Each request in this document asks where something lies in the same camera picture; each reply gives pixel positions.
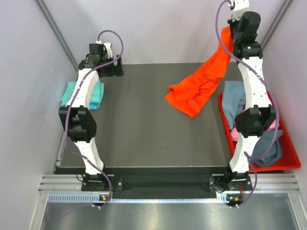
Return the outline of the orange t shirt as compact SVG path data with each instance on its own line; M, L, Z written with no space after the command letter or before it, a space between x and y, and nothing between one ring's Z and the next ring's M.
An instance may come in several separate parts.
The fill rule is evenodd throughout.
M193 74L178 84L168 86L166 101L191 119L195 118L225 77L230 59L231 56L219 45L217 51Z

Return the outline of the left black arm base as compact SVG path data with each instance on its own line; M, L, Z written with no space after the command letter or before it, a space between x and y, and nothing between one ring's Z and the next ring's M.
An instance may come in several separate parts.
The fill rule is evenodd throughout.
M108 180L102 174L77 174L76 179L81 182L81 191L83 192L108 192L109 189L114 192L123 189L124 176L107 176L110 180L111 186L109 186Z

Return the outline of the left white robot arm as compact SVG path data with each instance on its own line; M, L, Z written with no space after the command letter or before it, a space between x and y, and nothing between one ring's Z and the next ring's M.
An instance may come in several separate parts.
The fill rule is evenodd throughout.
M114 58L110 42L96 41L89 45L89 53L79 64L78 79L73 88L72 96L59 109L65 137L78 148L85 164L85 173L95 175L92 184L98 190L107 188L109 179L101 174L104 163L99 157L95 143L96 122L90 113L90 101L95 86L101 83L100 78L106 76L122 76L121 57Z

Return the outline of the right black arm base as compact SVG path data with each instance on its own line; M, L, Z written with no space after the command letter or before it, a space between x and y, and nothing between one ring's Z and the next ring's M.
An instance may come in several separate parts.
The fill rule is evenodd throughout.
M233 172L228 165L220 174L208 177L211 191L223 193L226 191L251 191L252 183L248 172Z

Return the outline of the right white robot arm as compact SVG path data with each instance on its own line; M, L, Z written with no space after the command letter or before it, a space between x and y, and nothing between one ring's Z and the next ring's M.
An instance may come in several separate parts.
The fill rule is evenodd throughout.
M233 12L228 20L234 40L233 54L243 79L246 96L245 110L235 118L239 136L228 165L229 174L224 177L225 186L231 190L247 180L248 158L253 154L262 134L276 119L276 110L267 95L264 83L262 48L256 40L260 21L260 15L250 10Z

